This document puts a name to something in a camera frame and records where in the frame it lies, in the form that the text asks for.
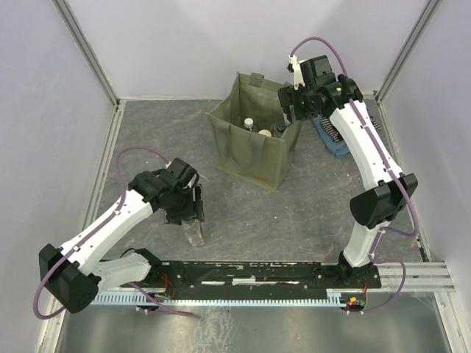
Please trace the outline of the clear square bottle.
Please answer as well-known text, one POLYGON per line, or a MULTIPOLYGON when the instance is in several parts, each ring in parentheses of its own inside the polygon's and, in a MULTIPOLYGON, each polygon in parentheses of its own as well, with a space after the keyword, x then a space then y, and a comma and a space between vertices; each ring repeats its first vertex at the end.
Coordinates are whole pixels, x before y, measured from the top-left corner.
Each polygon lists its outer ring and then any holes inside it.
POLYGON ((283 136, 286 128, 287 128, 287 126, 283 121, 281 121, 279 123, 276 123, 276 124, 273 124, 272 129, 271 129, 272 137, 281 138, 283 136))
POLYGON ((192 247, 203 246, 202 224, 198 219, 182 220, 183 234, 192 247))

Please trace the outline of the cream cylindrical jar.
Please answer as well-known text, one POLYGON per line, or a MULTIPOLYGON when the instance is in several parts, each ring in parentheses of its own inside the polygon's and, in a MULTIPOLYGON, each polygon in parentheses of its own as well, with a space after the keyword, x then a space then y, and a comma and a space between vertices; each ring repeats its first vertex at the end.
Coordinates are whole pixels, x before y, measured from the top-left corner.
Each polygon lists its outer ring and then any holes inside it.
POLYGON ((268 129, 261 129, 258 131, 258 134, 263 135, 265 137, 269 137, 269 138, 273 136, 272 132, 268 129))

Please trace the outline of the chrome dome clear bottle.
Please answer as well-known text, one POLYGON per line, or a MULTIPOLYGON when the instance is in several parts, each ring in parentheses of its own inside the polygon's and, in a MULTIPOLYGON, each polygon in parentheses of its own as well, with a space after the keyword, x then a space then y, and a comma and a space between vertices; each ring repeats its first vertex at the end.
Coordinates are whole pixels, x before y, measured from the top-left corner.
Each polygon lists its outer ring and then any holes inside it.
POLYGON ((245 118, 244 119, 244 128, 247 131, 254 132, 255 131, 255 122, 252 118, 245 118))

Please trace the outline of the green canvas bag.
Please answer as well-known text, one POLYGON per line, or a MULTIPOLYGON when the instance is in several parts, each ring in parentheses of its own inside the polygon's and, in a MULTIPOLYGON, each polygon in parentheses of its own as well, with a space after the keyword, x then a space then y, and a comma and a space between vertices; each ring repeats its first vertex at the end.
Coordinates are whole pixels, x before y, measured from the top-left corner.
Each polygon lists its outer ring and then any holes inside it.
POLYGON ((216 168, 275 192, 288 173, 302 123, 289 124, 281 138, 258 134, 284 121, 278 98, 283 84, 257 73, 237 73, 229 95, 207 113, 216 143, 216 168), (255 131, 244 128, 252 118, 255 131))

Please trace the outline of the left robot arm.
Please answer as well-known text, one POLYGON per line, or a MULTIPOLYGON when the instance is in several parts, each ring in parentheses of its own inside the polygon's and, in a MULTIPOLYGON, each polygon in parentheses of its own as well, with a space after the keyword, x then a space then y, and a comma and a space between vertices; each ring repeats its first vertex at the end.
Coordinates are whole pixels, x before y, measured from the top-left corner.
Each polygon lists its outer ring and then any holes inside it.
POLYGON ((88 228, 59 247, 45 245, 38 254, 40 288, 70 313, 84 310, 104 290, 162 279, 162 262, 147 249, 104 261, 104 255, 133 227, 158 210, 167 224, 205 220, 202 186, 195 168, 174 159, 166 168, 144 171, 124 187, 116 203, 88 228))

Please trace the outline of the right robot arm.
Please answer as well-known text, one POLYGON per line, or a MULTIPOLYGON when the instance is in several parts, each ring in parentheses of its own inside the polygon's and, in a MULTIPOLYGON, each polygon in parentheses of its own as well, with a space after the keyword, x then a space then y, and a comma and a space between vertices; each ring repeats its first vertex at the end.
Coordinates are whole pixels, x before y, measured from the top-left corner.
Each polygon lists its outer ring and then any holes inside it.
POLYGON ((404 174, 388 153, 355 81, 335 75, 325 55, 298 60, 292 54, 287 69, 294 82, 278 91, 284 116, 290 122, 315 115, 329 120, 346 143, 364 185, 364 192, 350 200, 355 223, 337 265, 320 266, 315 277, 348 288, 361 285, 377 274, 371 261, 377 235, 409 203, 418 180, 414 174, 404 174))

